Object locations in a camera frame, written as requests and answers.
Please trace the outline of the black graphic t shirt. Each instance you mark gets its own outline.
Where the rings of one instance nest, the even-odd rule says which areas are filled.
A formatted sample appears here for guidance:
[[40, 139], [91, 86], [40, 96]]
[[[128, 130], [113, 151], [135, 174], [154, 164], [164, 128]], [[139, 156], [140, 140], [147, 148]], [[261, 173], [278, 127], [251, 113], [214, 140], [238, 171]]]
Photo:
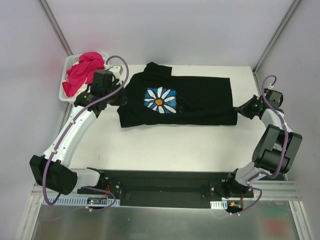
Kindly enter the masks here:
[[141, 125], [235, 126], [229, 78], [174, 76], [172, 68], [150, 62], [124, 88], [118, 108], [122, 128]]

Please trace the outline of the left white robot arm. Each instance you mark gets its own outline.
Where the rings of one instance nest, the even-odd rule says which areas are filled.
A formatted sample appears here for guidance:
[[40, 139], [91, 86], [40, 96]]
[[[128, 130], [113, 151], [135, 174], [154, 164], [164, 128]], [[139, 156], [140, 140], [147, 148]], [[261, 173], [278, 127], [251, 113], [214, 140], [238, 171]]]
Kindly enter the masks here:
[[101, 171], [89, 167], [72, 170], [70, 165], [81, 139], [107, 105], [125, 103], [122, 72], [120, 65], [97, 70], [92, 83], [76, 97], [69, 119], [54, 142], [41, 156], [32, 156], [29, 165], [39, 186], [62, 195], [83, 187], [96, 195], [105, 191]]

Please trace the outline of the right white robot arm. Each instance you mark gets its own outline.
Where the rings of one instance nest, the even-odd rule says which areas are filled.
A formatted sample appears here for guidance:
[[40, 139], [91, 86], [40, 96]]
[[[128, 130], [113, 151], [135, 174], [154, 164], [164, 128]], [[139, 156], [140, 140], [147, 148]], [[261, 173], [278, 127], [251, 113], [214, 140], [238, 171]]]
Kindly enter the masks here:
[[253, 151], [251, 162], [231, 172], [223, 183], [228, 196], [237, 197], [248, 191], [250, 184], [264, 177], [274, 179], [290, 170], [303, 137], [288, 127], [280, 109], [283, 100], [281, 92], [265, 88], [260, 97], [254, 95], [236, 108], [248, 119], [258, 117], [265, 131]]

